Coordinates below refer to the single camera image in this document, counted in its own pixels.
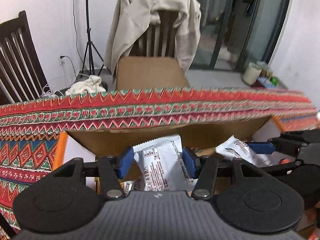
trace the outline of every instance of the white cloth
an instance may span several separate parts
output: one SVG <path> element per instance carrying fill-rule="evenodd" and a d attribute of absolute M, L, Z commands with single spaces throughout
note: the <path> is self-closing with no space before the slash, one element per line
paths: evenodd
<path fill-rule="evenodd" d="M 178 11 L 174 27 L 175 58 L 187 71 L 196 54 L 200 39 L 200 3 L 197 0 L 118 0 L 104 57 L 113 73 L 120 57 L 127 56 L 134 42 L 148 29 L 159 24 L 159 10 Z"/>
<path fill-rule="evenodd" d="M 73 84 L 65 93 L 66 96 L 86 93 L 106 92 L 106 89 L 100 86 L 101 77 L 90 75 L 87 80 L 79 81 Z"/>

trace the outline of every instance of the black round pad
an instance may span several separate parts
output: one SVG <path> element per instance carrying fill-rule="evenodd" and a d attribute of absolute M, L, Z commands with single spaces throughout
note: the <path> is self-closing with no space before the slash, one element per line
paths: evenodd
<path fill-rule="evenodd" d="M 218 214 L 227 223 L 255 234 L 294 228 L 303 214 L 303 199 L 274 178 L 246 178 L 217 196 Z"/>
<path fill-rule="evenodd" d="M 56 234 L 87 224 L 100 207 L 101 200 L 92 189 L 65 178 L 36 183 L 13 202 L 13 212 L 22 229 Z"/>
<path fill-rule="evenodd" d="M 293 170 L 290 174 L 278 176 L 304 199 L 305 209 L 314 207 L 320 198 L 320 167 L 305 164 Z"/>

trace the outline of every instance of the tripod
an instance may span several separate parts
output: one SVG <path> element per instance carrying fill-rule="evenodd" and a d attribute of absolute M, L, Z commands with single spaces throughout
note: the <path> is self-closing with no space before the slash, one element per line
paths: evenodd
<path fill-rule="evenodd" d="M 85 0 L 85 10 L 86 10 L 86 18 L 87 18 L 87 35 L 88 35 L 88 42 L 87 42 L 87 46 L 85 47 L 85 53 L 84 53 L 84 59 L 83 59 L 83 65 L 82 65 L 82 73 L 84 71 L 84 63 L 85 63 L 85 58 L 87 56 L 87 52 L 89 51 L 89 73 L 91 75 L 91 73 L 93 75 L 95 75 L 94 72 L 94 64 L 93 64 L 93 57 L 92 57 L 92 47 L 94 48 L 94 50 L 96 51 L 96 53 L 99 55 L 99 57 L 102 60 L 102 66 L 100 68 L 100 71 L 98 73 L 98 76 L 100 75 L 102 69 L 103 69 L 103 58 L 101 57 L 100 53 L 98 52 L 96 46 L 93 44 L 93 42 L 91 41 L 91 36 L 90 36 L 90 24 L 89 24 L 89 0 Z"/>

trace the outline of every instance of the white packet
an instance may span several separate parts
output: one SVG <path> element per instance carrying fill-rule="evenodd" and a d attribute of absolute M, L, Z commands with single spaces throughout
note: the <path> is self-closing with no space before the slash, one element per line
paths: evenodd
<path fill-rule="evenodd" d="M 120 186 L 122 187 L 125 195 L 127 196 L 131 190 L 133 190 L 134 181 L 128 180 L 124 182 L 120 182 Z"/>
<path fill-rule="evenodd" d="M 217 146 L 216 153 L 219 153 L 227 160 L 242 158 L 257 167 L 271 165 L 271 161 L 267 156 L 260 156 L 259 154 L 256 154 L 246 143 L 240 141 L 234 136 L 231 136 L 224 143 Z"/>
<path fill-rule="evenodd" d="M 191 191 L 196 184 L 190 179 L 181 158 L 179 135 L 157 138 L 133 147 L 134 159 L 142 172 L 140 190 Z"/>

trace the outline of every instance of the metal rivet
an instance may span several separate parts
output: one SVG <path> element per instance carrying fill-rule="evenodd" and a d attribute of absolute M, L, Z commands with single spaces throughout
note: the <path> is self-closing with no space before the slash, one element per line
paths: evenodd
<path fill-rule="evenodd" d="M 111 189 L 107 192 L 107 196 L 111 198 L 119 198 L 122 196 L 122 192 L 119 189 Z"/>
<path fill-rule="evenodd" d="M 200 188 L 200 189 L 196 189 L 196 190 L 194 191 L 194 194 L 195 194 L 195 196 L 197 196 L 197 197 L 207 197 L 207 196 L 210 195 L 210 192 L 209 192 L 209 190 Z"/>

